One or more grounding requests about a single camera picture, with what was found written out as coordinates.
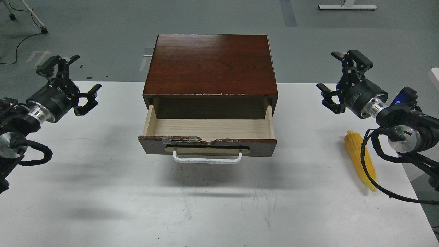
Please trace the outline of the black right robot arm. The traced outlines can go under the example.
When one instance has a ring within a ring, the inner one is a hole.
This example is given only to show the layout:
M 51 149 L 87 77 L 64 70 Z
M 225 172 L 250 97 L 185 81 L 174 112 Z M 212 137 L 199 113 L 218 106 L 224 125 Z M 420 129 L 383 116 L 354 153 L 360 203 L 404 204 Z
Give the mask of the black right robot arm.
M 322 104 L 335 114 L 348 108 L 361 119 L 374 117 L 380 127 L 372 134 L 378 156 L 393 163 L 414 164 L 429 175 L 429 184 L 438 191 L 438 162 L 421 154 L 438 144 L 438 119 L 422 112 L 417 92 L 406 86 L 388 105 L 388 93 L 365 77 L 372 61 L 358 50 L 331 55 L 341 62 L 342 76 L 335 91 L 317 84 Z

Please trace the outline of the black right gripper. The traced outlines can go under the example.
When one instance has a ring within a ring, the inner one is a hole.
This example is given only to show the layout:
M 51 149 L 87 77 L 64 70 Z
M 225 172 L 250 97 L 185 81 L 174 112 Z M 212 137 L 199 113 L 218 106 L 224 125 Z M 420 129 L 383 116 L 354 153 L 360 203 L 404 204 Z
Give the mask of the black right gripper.
M 331 91 L 323 83 L 317 83 L 317 88 L 323 97 L 322 105 L 335 114 L 345 113 L 346 107 L 360 119 L 371 115 L 364 109 L 372 98 L 377 98 L 385 103 L 388 93 L 382 88 L 366 79 L 364 74 L 374 64 L 358 50 L 347 53 L 333 51 L 331 55 L 342 63 L 342 78 L 338 83 L 338 90 Z M 332 98 L 339 97 L 337 104 Z

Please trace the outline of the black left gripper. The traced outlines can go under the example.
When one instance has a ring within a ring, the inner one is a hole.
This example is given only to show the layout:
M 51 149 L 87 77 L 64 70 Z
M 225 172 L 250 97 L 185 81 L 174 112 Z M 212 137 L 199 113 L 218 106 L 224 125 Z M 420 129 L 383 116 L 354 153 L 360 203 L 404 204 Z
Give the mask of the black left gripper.
M 71 108 L 76 116 L 84 116 L 98 105 L 96 97 L 101 84 L 94 85 L 87 93 L 80 93 L 70 80 L 69 66 L 79 58 L 79 55 L 74 55 L 67 61 L 55 55 L 37 66 L 36 73 L 46 78 L 48 83 L 27 99 L 27 105 L 40 105 L 47 109 L 51 114 L 48 122 L 58 122 Z M 81 98 L 87 100 L 85 105 L 79 105 Z

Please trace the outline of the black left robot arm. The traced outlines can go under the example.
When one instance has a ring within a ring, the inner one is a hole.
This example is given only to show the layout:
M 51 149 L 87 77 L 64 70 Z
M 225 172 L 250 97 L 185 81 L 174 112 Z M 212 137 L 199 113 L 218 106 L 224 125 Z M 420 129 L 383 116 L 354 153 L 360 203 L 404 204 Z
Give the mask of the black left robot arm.
M 30 96 L 26 103 L 4 97 L 1 99 L 0 128 L 0 192 L 9 189 L 7 176 L 17 165 L 31 167 L 52 159 L 52 150 L 44 144 L 27 139 L 40 130 L 44 122 L 58 122 L 68 111 L 84 116 L 98 105 L 100 84 L 81 93 L 70 79 L 69 66 L 79 59 L 69 60 L 55 55 L 37 67 L 36 73 L 47 79 L 47 84 Z

